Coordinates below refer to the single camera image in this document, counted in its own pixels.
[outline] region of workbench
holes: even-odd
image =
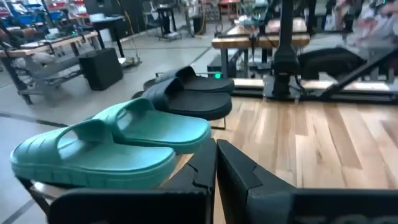
[[[279,35],[275,35],[275,33],[279,33],[280,20],[275,19],[268,22],[266,27],[266,33],[270,34],[267,36],[261,36],[254,43],[255,48],[261,49],[272,49],[279,46]],[[305,32],[307,30],[307,26],[305,25],[305,21],[301,18],[295,18],[293,21],[293,32]],[[227,35],[234,34],[250,34],[252,30],[245,29],[241,26],[236,26],[227,32]],[[296,48],[301,48],[306,46],[310,42],[309,34],[293,34],[292,36],[292,44]],[[215,49],[220,49],[221,51],[221,73],[224,78],[229,78],[228,76],[228,49],[238,49],[237,54],[244,53],[244,64],[245,67],[248,65],[249,60],[249,51],[252,46],[251,40],[247,37],[231,37],[231,38],[218,38],[215,37],[211,43],[211,45]],[[248,70],[245,69],[244,78],[247,78]]]
[[[90,32],[84,35],[85,39],[88,39],[92,44],[92,47],[97,50],[99,49],[99,44],[97,42],[97,32]],[[18,94],[25,100],[25,102],[29,105],[32,104],[29,95],[42,95],[50,106],[55,105],[55,100],[53,98],[52,90],[60,86],[62,83],[75,78],[80,73],[76,73],[71,76],[62,77],[62,78],[52,78],[51,76],[55,75],[61,70],[67,69],[78,64],[78,58],[74,57],[69,60],[66,60],[61,63],[56,63],[53,65],[47,65],[43,67],[38,63],[35,63],[32,59],[32,55],[38,52],[45,52],[50,50],[51,47],[61,47],[64,45],[70,45],[75,56],[79,56],[79,51],[76,46],[76,42],[83,40],[81,35],[76,35],[72,37],[62,37],[55,40],[42,40],[37,42],[32,42],[28,44],[24,44],[21,47],[31,47],[29,49],[18,49],[8,51],[8,56],[5,51],[0,50],[0,59],[3,63],[4,67],[8,71],[8,74],[11,77],[12,82],[15,84]],[[25,60],[25,69],[29,71],[29,76],[32,79],[32,83],[34,84],[33,88],[28,88],[28,86],[19,78],[17,70],[14,66],[12,66],[13,60],[16,58],[23,58]]]

